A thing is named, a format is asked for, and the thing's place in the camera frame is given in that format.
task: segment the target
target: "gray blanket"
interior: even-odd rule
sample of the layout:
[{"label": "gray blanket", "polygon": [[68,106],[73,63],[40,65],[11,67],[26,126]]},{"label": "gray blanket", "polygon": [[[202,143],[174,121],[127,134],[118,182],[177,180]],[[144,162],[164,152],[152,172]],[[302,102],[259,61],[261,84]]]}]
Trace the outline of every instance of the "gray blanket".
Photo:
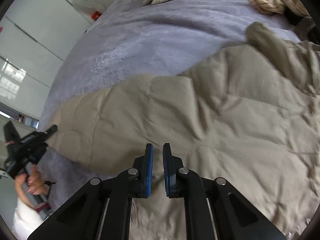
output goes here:
[{"label": "gray blanket", "polygon": [[[61,102],[132,75],[176,75],[225,46],[245,42],[247,26],[260,21],[281,38],[299,41],[280,15],[265,16],[247,0],[172,0],[142,6],[143,0],[116,0],[83,35],[52,84],[39,130]],[[39,169],[55,181],[54,209],[96,174],[49,149]],[[116,174],[105,174],[103,179]]]}]

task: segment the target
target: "blue gripper pad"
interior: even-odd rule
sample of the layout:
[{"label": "blue gripper pad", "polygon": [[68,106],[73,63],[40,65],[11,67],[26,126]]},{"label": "blue gripper pad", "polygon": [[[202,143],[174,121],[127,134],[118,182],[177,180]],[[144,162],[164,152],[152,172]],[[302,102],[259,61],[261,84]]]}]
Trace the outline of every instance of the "blue gripper pad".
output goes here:
[{"label": "blue gripper pad", "polygon": [[170,144],[165,143],[162,149],[164,185],[167,197],[175,198],[180,189],[177,186],[176,172],[183,167],[179,157],[172,156]]},{"label": "blue gripper pad", "polygon": [[152,182],[152,167],[153,167],[153,145],[147,144],[146,152],[148,151],[148,175],[147,175],[147,196],[150,197],[151,195],[151,182]]}]

